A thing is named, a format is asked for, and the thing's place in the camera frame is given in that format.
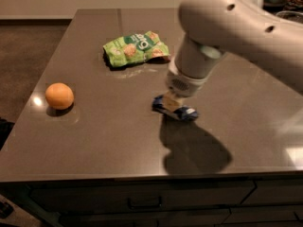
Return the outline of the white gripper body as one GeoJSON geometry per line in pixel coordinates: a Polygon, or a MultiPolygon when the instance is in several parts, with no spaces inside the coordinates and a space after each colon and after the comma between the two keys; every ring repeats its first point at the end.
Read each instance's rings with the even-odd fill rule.
{"type": "Polygon", "coordinates": [[[179,97],[194,96],[205,84],[206,79],[195,79],[185,76],[171,61],[168,66],[166,84],[171,92],[179,97]]]}

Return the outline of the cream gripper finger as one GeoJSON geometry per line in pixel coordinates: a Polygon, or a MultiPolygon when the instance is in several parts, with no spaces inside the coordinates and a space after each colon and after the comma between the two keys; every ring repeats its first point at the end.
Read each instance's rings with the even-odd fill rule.
{"type": "Polygon", "coordinates": [[[184,104],[184,99],[171,91],[163,94],[163,106],[170,112],[174,112],[181,108],[184,104]]]}

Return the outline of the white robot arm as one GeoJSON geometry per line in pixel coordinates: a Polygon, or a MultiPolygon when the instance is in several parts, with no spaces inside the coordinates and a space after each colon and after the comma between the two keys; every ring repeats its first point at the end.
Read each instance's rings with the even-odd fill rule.
{"type": "Polygon", "coordinates": [[[169,65],[163,105],[180,109],[226,52],[259,66],[297,92],[303,90],[303,25],[262,9],[262,0],[182,0],[184,39],[169,65]]]}

